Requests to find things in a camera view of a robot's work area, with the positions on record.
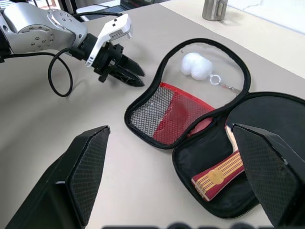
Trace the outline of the black red paddle case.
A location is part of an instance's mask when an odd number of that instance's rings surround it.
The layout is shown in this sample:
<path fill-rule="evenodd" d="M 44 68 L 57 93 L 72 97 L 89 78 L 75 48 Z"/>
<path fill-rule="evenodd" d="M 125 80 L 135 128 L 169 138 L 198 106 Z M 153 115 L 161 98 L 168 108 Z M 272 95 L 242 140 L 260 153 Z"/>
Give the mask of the black red paddle case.
<path fill-rule="evenodd" d="M 213 63 L 213 74 L 241 90 L 235 94 L 181 72 L 183 57 L 199 53 Z M 127 127 L 148 144 L 172 150 L 176 173 L 193 197 L 223 219 L 239 217 L 260 204 L 245 171 L 214 199 L 205 202 L 190 179 L 232 153 L 224 126 L 249 125 L 279 135 L 305 159 L 305 100 L 284 93 L 250 92 L 251 75 L 226 46 L 204 38 L 184 41 L 161 61 L 147 90 L 126 110 Z"/>

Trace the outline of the stainless steel cup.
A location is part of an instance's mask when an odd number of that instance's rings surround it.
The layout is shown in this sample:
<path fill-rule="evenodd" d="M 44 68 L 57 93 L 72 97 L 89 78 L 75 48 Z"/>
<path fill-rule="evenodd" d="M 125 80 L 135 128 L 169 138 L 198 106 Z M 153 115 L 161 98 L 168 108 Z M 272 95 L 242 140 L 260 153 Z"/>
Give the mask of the stainless steel cup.
<path fill-rule="evenodd" d="M 222 21 L 225 17 L 228 0 L 205 0 L 202 18 L 208 21 Z"/>

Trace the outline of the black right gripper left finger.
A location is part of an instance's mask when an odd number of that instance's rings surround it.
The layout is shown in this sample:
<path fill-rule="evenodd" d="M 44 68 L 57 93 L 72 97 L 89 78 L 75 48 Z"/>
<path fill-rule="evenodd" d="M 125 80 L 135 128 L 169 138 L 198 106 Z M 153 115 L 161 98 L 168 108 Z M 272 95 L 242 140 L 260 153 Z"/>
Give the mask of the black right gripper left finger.
<path fill-rule="evenodd" d="M 109 134 L 105 125 L 76 136 L 5 229 L 85 229 L 100 187 Z"/>

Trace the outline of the white pom-pom keychain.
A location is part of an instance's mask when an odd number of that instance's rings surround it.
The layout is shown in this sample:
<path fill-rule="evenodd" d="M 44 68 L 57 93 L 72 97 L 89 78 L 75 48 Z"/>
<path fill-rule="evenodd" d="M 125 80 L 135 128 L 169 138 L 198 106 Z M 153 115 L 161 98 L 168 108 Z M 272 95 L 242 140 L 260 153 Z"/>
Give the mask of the white pom-pom keychain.
<path fill-rule="evenodd" d="M 223 83 L 219 75 L 213 74 L 213 70 L 213 63 L 196 52 L 186 54 L 181 62 L 183 75 L 190 76 L 197 81 L 208 81 L 211 85 L 221 86 L 235 94 L 241 92 L 241 90 Z"/>

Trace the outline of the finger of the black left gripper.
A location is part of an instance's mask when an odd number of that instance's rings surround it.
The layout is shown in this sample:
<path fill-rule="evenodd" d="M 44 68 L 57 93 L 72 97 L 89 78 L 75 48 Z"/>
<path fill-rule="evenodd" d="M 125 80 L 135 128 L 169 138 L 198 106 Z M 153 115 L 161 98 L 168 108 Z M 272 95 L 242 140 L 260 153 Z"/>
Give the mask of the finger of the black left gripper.
<path fill-rule="evenodd" d="M 114 78 L 120 80 L 121 82 L 129 86 L 133 86 L 133 87 L 144 86 L 143 81 L 139 78 L 140 76 L 141 77 L 145 76 L 144 72 L 141 72 L 140 74 L 136 74 L 125 69 L 111 69 L 109 75 L 113 76 Z"/>
<path fill-rule="evenodd" d="M 143 69 L 137 62 L 121 53 L 116 56 L 116 76 L 127 76 L 128 74 L 145 76 Z"/>

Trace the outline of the open laptop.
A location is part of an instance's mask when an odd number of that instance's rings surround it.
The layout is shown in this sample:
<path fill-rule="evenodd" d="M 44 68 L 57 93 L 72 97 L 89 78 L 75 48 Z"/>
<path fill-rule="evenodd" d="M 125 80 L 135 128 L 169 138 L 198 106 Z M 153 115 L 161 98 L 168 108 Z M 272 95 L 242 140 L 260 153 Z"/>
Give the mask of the open laptop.
<path fill-rule="evenodd" d="M 109 7 L 101 10 L 104 12 L 114 12 L 119 13 L 126 10 L 135 9 L 138 7 L 143 7 L 147 5 L 154 4 L 155 0 L 120 0 L 120 4 L 118 6 Z"/>

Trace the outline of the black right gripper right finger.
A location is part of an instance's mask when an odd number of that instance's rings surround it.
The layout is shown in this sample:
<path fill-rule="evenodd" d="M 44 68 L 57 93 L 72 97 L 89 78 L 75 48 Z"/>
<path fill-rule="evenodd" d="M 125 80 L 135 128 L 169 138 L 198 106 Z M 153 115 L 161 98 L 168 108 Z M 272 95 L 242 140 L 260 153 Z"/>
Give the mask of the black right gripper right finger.
<path fill-rule="evenodd" d="M 232 127 L 250 186 L 274 227 L 305 229 L 305 159 L 265 129 Z"/>

